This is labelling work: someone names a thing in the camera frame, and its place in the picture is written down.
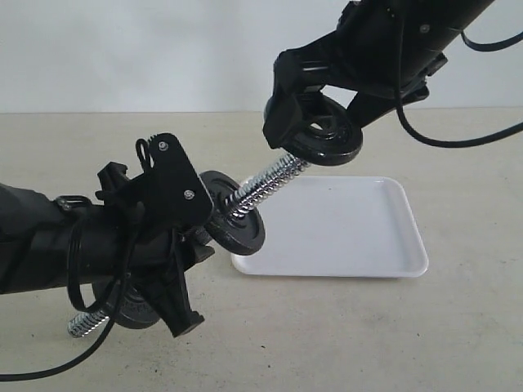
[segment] table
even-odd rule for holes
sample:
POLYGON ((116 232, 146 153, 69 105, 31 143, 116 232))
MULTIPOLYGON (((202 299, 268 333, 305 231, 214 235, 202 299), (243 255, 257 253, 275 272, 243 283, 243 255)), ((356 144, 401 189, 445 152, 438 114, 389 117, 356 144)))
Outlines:
MULTIPOLYGON (((429 136, 480 136, 522 108, 410 110, 429 136)), ((237 180, 281 154, 262 115, 0 115, 0 181, 59 194, 98 189, 109 161, 138 174, 137 138, 169 131, 199 171, 237 180)), ((394 114, 364 133, 345 167, 311 175, 389 176, 405 188, 430 258, 411 280, 248 277, 217 254, 187 274, 206 322, 172 339, 161 323, 113 330, 83 365, 2 391, 517 391, 523 390, 523 136, 443 150, 409 138, 394 114)), ((92 338, 65 330, 65 289, 0 296, 0 369, 72 358, 92 338)))

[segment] white tray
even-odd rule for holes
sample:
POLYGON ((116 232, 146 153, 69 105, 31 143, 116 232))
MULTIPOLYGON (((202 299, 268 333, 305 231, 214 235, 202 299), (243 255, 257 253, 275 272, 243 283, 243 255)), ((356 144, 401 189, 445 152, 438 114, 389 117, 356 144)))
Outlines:
POLYGON ((259 206, 266 242, 244 274, 416 278, 428 257, 403 187, 386 177, 299 176, 259 206))

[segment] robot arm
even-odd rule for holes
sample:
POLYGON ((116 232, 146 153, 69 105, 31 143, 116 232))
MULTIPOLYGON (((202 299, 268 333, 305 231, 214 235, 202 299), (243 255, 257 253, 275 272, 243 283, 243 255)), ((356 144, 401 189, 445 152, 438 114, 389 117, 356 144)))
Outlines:
MULTIPOLYGON (((426 99, 427 78, 447 62, 443 50, 493 1, 349 2, 334 31, 275 61, 263 133, 272 149, 288 154, 242 187, 218 171, 196 174, 169 134, 136 143, 140 176, 127 178, 127 168, 118 163, 98 173, 100 205, 79 196, 50 201, 0 185, 0 293, 67 287, 77 310, 105 310, 110 323, 138 328, 161 318, 173 336, 187 333, 203 317, 190 308, 185 271, 214 253, 210 240, 235 254, 257 252, 265 239, 256 210, 263 192, 311 163, 350 162, 360 151, 362 128, 397 108, 398 101, 426 99), (322 94, 325 86, 357 94, 342 106, 322 94), (86 283, 95 292, 91 306, 79 293, 86 283)), ((67 368, 0 375, 0 381, 67 368)))

